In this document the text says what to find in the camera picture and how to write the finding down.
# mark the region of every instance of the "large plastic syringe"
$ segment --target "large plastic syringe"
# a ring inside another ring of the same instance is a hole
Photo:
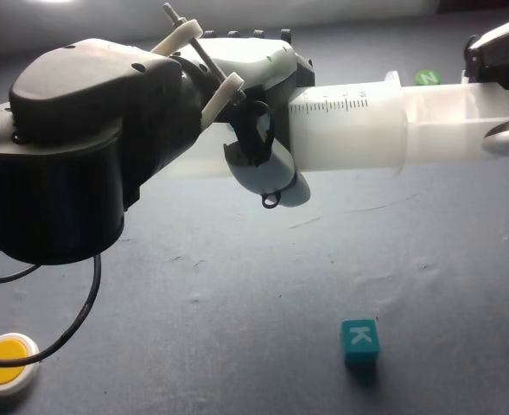
[[[298,88],[289,100],[290,144],[300,171],[402,168],[410,163],[490,157],[483,137],[509,121],[509,91],[495,83],[401,87],[382,82]],[[179,176],[223,176],[231,128],[213,124],[167,168]]]

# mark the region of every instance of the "black loop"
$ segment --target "black loop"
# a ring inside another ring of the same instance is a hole
[[[273,209],[279,206],[279,202],[281,201],[281,192],[275,192],[273,194],[275,196],[276,202],[273,205],[270,205],[269,203],[266,203],[265,201],[268,200],[268,197],[270,195],[262,195],[262,206],[266,209]]]

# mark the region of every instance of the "white background wall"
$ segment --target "white background wall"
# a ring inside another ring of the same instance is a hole
[[[162,37],[166,0],[0,0],[0,53],[56,48],[88,37]],[[435,13],[438,0],[173,0],[208,29],[239,30]]]

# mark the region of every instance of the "teal cube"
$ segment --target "teal cube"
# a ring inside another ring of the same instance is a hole
[[[346,364],[370,364],[377,360],[381,345],[373,320],[346,320],[340,329]]]

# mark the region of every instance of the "scratch on surface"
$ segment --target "scratch on surface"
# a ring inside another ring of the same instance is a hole
[[[336,216],[338,214],[361,214],[361,213],[364,213],[364,212],[372,212],[373,210],[380,210],[380,209],[384,209],[384,208],[390,208],[392,206],[399,205],[401,203],[404,203],[405,201],[408,201],[408,200],[413,199],[413,198],[418,197],[418,196],[419,196],[419,194],[415,194],[415,195],[411,195],[411,196],[405,197],[405,198],[403,198],[402,200],[399,200],[399,201],[393,201],[391,203],[387,203],[386,205],[376,206],[376,207],[369,207],[367,209],[345,210],[345,211],[339,212],[337,214],[330,214],[329,216]],[[306,222],[302,222],[302,223],[299,223],[297,225],[293,225],[292,227],[289,227],[289,229],[295,229],[297,227],[303,227],[304,225],[308,225],[309,223],[315,222],[315,221],[320,220],[320,219],[323,219],[323,216],[318,216],[317,218],[314,218],[312,220],[308,220]]]
[[[316,220],[322,219],[323,216],[318,216],[317,218],[310,219],[307,222],[299,223],[297,225],[293,225],[292,227],[289,227],[289,229],[294,229],[296,227],[303,227],[304,225],[308,225],[309,223],[315,222]]]

